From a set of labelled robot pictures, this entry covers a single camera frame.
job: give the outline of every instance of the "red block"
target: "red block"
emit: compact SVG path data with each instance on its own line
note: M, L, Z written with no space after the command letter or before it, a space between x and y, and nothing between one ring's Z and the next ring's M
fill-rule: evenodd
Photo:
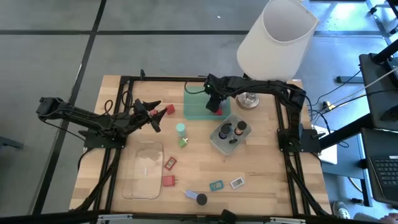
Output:
M162 178L163 186L174 186L175 185L175 177L171 176L163 176Z
M149 112L149 114L153 116L153 115L157 114L157 110L153 109L153 110L151 110L151 111Z
M221 116L221 115L223 115L223 111L222 111L221 109L218 109L218 111L216 112L216 114L217 114L218 116Z
M172 114L172 113L174 113L174 105L173 104L171 104L171 105L167 105L166 106L166 109L167 109L167 114Z

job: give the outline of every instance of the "transparent container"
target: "transparent container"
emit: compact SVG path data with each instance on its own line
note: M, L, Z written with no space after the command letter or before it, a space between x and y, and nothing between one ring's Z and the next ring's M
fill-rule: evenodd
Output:
M129 161L122 196L126 199L155 199L162 187L163 145L160 142L143 141L135 147L127 147Z
M187 86L190 92L198 92L204 89L203 86ZM231 114L230 97L221 102L220 108L222 115L216 115L206 109L206 104L210 99L210 95L206 93L189 94L184 91L184 116L188 120L223 120Z

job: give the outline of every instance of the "wooden table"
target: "wooden table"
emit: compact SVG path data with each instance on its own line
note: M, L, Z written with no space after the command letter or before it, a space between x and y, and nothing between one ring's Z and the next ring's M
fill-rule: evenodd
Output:
M95 113L104 112L106 100L116 99L119 80L120 76L104 76ZM302 87L300 81L290 83ZM292 215L284 158L277 143L278 119L274 96L260 95L259 106L250 111L242 110L231 100L232 112L244 119L252 127L252 132L239 149L225 157L212 148L209 141L209 134L221 121L189 121L184 118L183 84L184 82L134 82L134 99L162 100L158 110L172 103L175 113L163 117L160 133L155 133L150 125L145 125L129 136L126 149L121 154L111 211L219 215L223 209L228 209L237 215ZM178 146L175 130L177 123L185 124L189 137L188 145L183 149ZM305 128L310 127L306 106L302 111L302 123ZM129 153L136 150L139 141L161 142L164 146L164 163L170 156L178 160L171 171L163 169L163 175L175 175L178 178L176 186L163 187L156 199L126 199L122 195L128 173ZM323 209L330 213L319 160L309 153L300 155L307 188ZM70 208L79 206L97 184L103 156L104 149L94 149L83 158ZM246 183L233 190L229 183L238 177L243 177ZM223 180L224 189L211 192L209 183L216 180ZM295 189L298 209L303 213L299 189L297 186ZM184 195L186 190L206 194L207 204L200 206L193 199L187 198ZM100 208L105 205L107 192L106 186Z

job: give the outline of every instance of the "green translucent block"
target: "green translucent block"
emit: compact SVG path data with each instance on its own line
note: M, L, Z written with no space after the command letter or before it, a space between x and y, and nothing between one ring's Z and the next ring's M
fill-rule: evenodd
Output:
M187 86L190 92L202 91L202 86ZM231 114L231 103L229 97L224 103L221 103L223 114L218 116L210 110L206 109L206 104L210 99L210 95L206 93L189 94L184 90L184 116L189 120L224 120Z

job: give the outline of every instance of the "computer keyboard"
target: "computer keyboard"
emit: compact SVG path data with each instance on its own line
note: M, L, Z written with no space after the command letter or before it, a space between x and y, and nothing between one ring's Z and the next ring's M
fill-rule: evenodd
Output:
M398 192L398 156L371 157L372 166L385 198Z

